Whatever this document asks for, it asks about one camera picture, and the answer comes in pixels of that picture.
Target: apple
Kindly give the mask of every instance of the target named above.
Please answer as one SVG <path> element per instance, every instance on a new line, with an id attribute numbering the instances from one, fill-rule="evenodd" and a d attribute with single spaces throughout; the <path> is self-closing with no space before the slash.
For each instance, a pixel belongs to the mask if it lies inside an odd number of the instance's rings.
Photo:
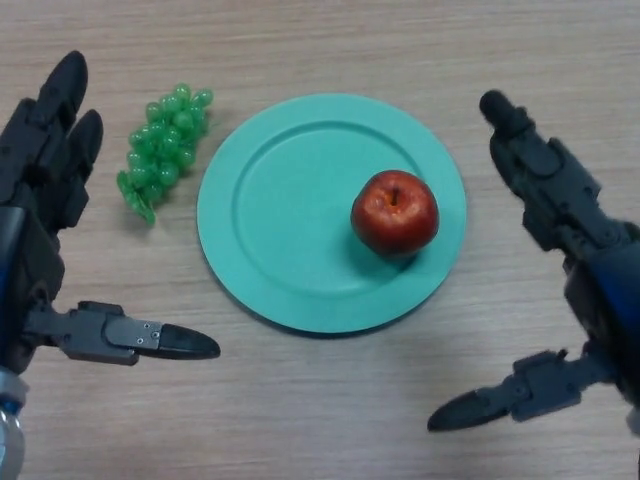
<path id="1" fill-rule="evenodd" d="M 434 239 L 440 214 L 425 182 L 408 172 L 385 170 L 374 175 L 354 200 L 351 226 L 378 255 L 407 257 Z"/>

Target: plastic grapes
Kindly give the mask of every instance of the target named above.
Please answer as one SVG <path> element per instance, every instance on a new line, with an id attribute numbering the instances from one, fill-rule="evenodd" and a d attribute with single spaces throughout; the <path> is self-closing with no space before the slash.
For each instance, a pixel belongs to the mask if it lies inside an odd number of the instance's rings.
<path id="1" fill-rule="evenodd" d="M 118 173 L 117 184 L 127 205 L 149 225 L 156 220 L 154 206 L 194 164 L 198 143 L 209 131 L 206 108 L 212 102 L 211 90 L 192 95 L 181 83 L 148 103 L 147 123 L 129 135 L 129 171 Z"/>

